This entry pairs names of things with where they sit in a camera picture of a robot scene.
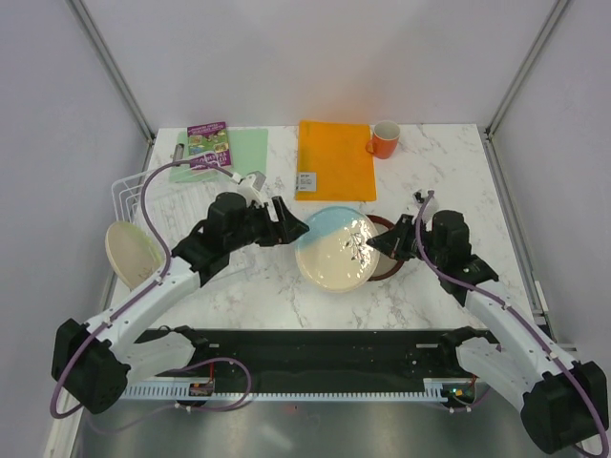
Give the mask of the red rimmed beige plate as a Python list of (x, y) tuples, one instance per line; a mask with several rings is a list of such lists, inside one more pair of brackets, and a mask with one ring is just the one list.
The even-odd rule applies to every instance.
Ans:
[[(373, 214), (368, 214), (368, 218), (376, 227), (378, 234), (381, 235), (385, 232), (388, 232), (389, 229), (392, 229), (394, 224), (388, 219), (375, 216)], [(394, 260), (389, 258), (386, 255), (381, 254), (379, 256), (379, 260), (377, 266), (369, 278), (369, 281), (383, 281), (386, 280), (393, 275), (395, 275), (400, 268), (403, 266), (403, 262), (400, 260)]]

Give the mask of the green and cream plate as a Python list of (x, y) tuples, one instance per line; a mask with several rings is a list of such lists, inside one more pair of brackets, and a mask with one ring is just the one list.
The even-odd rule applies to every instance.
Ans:
[(156, 243), (128, 221), (115, 221), (109, 226), (105, 250), (114, 272), (130, 290), (149, 279), (163, 262)]

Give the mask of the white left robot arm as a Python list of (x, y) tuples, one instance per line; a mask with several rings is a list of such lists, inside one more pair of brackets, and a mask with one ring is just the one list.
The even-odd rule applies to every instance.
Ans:
[(233, 252), (251, 244), (290, 244), (308, 230), (280, 197), (259, 205), (238, 193), (219, 194), (206, 219), (168, 251), (163, 266), (123, 302), (85, 323), (68, 319), (59, 326), (52, 362), (57, 390), (68, 391), (79, 406), (99, 414), (141, 380), (179, 367), (189, 375), (201, 374), (210, 354), (192, 343), (188, 333), (173, 331), (148, 343), (138, 338), (227, 267)]

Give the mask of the blue and cream plate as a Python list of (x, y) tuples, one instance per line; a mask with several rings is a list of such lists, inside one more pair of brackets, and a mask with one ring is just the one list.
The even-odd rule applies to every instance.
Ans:
[(373, 275), (380, 253), (368, 245), (378, 235), (369, 217), (345, 206), (329, 206), (306, 220), (309, 231), (297, 240), (302, 275), (321, 289), (346, 293)]

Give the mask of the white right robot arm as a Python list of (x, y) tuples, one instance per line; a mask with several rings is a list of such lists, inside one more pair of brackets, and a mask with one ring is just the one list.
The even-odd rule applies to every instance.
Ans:
[(610, 444), (607, 380), (594, 362), (581, 363), (516, 306), (496, 271), (473, 253), (461, 213), (443, 210), (426, 225), (402, 215), (368, 246), (395, 260), (418, 259), (460, 306), (491, 333), (465, 326), (444, 334), (437, 351), (448, 375), (471, 373), (511, 404), (535, 445), (552, 454), (593, 436), (600, 456)]

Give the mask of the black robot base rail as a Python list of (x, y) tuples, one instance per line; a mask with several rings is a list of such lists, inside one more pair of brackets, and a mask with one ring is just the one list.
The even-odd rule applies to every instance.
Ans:
[(184, 377), (218, 393), (366, 394), (420, 391), (427, 379), (468, 380), (442, 349), (443, 330), (200, 330)]

